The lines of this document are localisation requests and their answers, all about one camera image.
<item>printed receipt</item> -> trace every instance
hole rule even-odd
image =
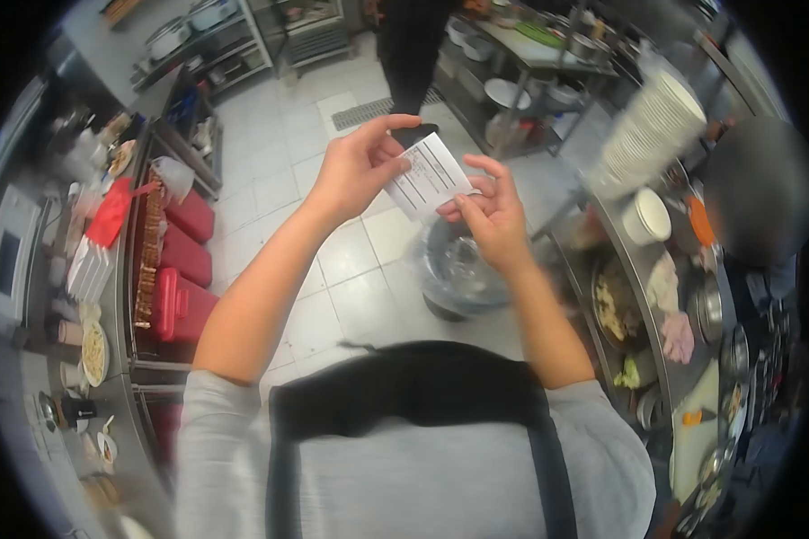
[[[406,149],[401,157],[410,161],[410,170],[384,189],[410,221],[435,215],[437,207],[455,194],[474,189],[436,133]]]

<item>hand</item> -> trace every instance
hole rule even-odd
[[[485,155],[465,155],[464,162],[469,167],[482,168],[494,181],[487,176],[468,177],[481,194],[456,195],[437,213],[449,222],[464,218],[482,258],[508,278],[533,262],[527,245],[525,208],[509,168]]]
[[[407,159],[399,158],[405,149],[387,131],[421,122],[419,116],[408,114],[380,116],[330,141],[305,203],[323,212],[334,227],[359,216],[384,185],[410,168]]]

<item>black apron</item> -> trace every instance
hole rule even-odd
[[[576,537],[569,477],[545,391],[524,362],[467,344],[421,341],[378,349],[272,388],[267,537],[300,537],[299,447],[362,437],[389,417],[414,425],[511,423],[527,428],[550,539]]]

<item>floor drain grate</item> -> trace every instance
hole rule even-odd
[[[431,105],[436,102],[443,102],[441,92],[436,88],[429,88],[425,94],[425,99],[422,101],[423,105]],[[337,131],[342,129],[352,128],[354,125],[363,124],[372,118],[377,118],[380,115],[388,114],[392,108],[392,98],[385,97],[377,101],[367,102],[364,105],[358,105],[352,109],[336,112],[333,115],[333,125]]]

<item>red container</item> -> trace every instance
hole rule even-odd
[[[160,265],[176,267],[180,275],[203,288],[213,282],[213,257],[171,221],[164,232]]]
[[[219,297],[180,275],[173,267],[156,273],[152,329],[163,342],[197,342]]]
[[[182,204],[171,199],[164,208],[164,214],[198,243],[206,243],[213,237],[213,210],[194,189],[189,191]]]

